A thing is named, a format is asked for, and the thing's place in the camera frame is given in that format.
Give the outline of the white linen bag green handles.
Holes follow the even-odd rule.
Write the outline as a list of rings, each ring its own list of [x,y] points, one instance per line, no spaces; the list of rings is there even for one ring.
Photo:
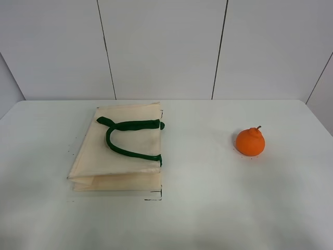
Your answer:
[[[98,107],[68,180],[74,191],[159,192],[160,103]]]

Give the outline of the orange with stem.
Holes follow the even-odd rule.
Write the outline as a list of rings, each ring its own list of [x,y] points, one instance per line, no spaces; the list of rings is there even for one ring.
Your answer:
[[[241,131],[235,140],[235,148],[245,156],[257,156],[265,149],[261,126]]]

